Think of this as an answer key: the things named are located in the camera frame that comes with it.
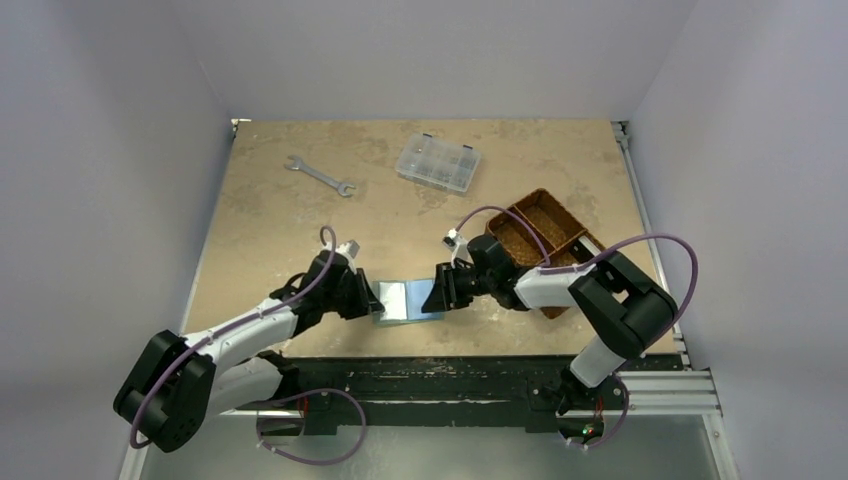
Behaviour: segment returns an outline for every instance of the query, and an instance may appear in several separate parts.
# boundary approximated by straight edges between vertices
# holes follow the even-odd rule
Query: clear plastic organizer box
[[[409,137],[395,170],[415,183],[462,195],[468,191],[481,157],[468,145],[416,133]]]

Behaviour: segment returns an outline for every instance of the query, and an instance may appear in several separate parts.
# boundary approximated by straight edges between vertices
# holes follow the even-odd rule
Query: wrench
[[[309,175],[310,177],[317,178],[318,180],[321,180],[322,182],[326,183],[327,185],[335,188],[336,191],[339,192],[339,195],[341,195],[343,197],[349,197],[349,196],[353,195],[352,193],[347,191],[348,188],[350,188],[350,189],[356,188],[356,186],[353,185],[352,183],[337,182],[336,180],[333,180],[332,178],[330,178],[329,175],[325,175],[325,174],[319,172],[318,170],[315,170],[314,168],[307,165],[306,162],[304,162],[303,159],[298,157],[297,155],[289,155],[289,160],[292,160],[292,164],[286,165],[287,169],[294,170],[294,171],[301,171],[301,172]]]

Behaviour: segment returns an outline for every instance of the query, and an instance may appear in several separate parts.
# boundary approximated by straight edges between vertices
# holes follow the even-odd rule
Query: white wall
[[[846,18],[845,2],[701,1],[631,125],[654,228],[701,256],[682,326],[744,478],[848,471]]]
[[[610,117],[695,0],[174,0],[235,117]]]
[[[115,478],[111,410],[179,326],[228,116],[162,0],[0,2],[3,478]]]

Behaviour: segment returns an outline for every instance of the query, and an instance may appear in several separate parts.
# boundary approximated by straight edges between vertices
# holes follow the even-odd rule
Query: tan work surface
[[[417,185],[394,170],[413,133],[430,133],[483,154],[464,197]],[[350,198],[302,172],[289,155],[356,185]],[[421,120],[243,122],[209,231],[186,331],[245,312],[309,267],[318,229],[361,247],[370,282],[432,278],[450,259],[445,233],[481,205],[507,206],[546,188],[606,245],[644,233],[621,153],[606,120]],[[463,228],[483,233],[496,212]],[[648,246],[624,252],[654,276]],[[335,314],[288,342],[288,356],[576,354],[594,332],[578,309],[549,320],[507,311],[489,298],[444,320],[377,327]],[[670,335],[650,352],[675,351]]]

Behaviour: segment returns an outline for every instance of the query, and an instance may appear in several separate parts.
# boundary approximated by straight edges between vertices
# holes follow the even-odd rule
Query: wicker tray
[[[588,260],[587,256],[590,258],[591,253],[586,252],[577,243],[582,236],[588,237],[600,250],[606,248],[544,188],[517,201],[508,210],[527,222],[539,236],[545,250],[550,253],[551,266],[559,267]],[[486,223],[486,233],[497,238],[519,265],[538,265],[544,259],[527,229],[505,213],[499,213]],[[568,308],[545,307],[541,310],[546,317],[556,318]]]

